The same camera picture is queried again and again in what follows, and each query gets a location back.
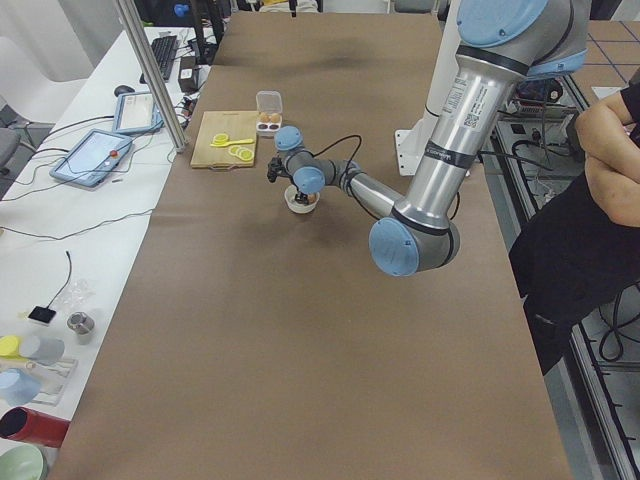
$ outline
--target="human arm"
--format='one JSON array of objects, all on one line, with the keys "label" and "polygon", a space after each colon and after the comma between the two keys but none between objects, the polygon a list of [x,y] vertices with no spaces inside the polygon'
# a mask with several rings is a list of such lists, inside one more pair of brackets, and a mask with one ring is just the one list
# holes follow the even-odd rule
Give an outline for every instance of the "human arm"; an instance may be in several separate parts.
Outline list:
[{"label": "human arm", "polygon": [[587,153],[613,170],[640,183],[640,149],[629,138],[624,125],[633,123],[620,92],[610,95],[580,114],[576,131]]},{"label": "human arm", "polygon": [[585,175],[593,200],[613,223],[640,227],[640,184],[591,155]]}]

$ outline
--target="red cylinder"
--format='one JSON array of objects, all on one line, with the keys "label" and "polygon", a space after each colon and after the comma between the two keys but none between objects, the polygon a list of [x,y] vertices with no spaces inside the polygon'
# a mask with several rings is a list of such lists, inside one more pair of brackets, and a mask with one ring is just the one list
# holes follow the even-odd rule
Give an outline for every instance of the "red cylinder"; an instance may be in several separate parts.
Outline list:
[{"label": "red cylinder", "polygon": [[68,428],[68,420],[25,407],[12,408],[0,418],[0,437],[45,447],[60,448]]}]

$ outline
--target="computer mouse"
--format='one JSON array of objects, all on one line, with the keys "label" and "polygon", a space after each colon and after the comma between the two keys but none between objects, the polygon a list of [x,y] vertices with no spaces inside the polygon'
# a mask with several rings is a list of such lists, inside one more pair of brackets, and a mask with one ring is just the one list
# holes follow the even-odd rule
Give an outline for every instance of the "computer mouse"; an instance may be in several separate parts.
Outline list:
[{"label": "computer mouse", "polygon": [[118,85],[116,89],[113,91],[113,94],[117,97],[122,95],[123,93],[133,93],[135,89],[131,88],[129,85]]}]

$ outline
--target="keyboard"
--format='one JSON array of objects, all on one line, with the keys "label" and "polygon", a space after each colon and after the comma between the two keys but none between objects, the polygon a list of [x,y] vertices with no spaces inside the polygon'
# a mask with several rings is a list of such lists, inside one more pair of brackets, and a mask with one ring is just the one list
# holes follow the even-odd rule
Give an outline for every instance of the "keyboard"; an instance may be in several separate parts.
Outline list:
[{"label": "keyboard", "polygon": [[[173,61],[178,51],[178,36],[166,35],[154,39],[153,42],[151,42],[151,50],[153,51],[153,56],[156,57],[158,67],[160,67],[162,78],[165,82],[169,81]],[[140,83],[147,83],[144,79],[144,73],[140,75]]]}]

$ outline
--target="metal pole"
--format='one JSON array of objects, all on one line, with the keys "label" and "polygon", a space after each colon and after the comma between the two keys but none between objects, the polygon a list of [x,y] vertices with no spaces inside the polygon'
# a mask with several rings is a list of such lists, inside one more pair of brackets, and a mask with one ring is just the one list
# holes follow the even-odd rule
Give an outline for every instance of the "metal pole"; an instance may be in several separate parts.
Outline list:
[{"label": "metal pole", "polygon": [[164,124],[169,130],[169,135],[176,148],[176,152],[182,152],[187,144],[187,139],[173,108],[169,92],[160,73],[160,68],[151,51],[149,40],[142,28],[142,20],[140,19],[138,10],[133,0],[114,0],[114,3],[120,16],[120,22],[127,32],[142,73],[144,73],[144,78],[147,85],[149,85],[151,95],[160,109]]}]

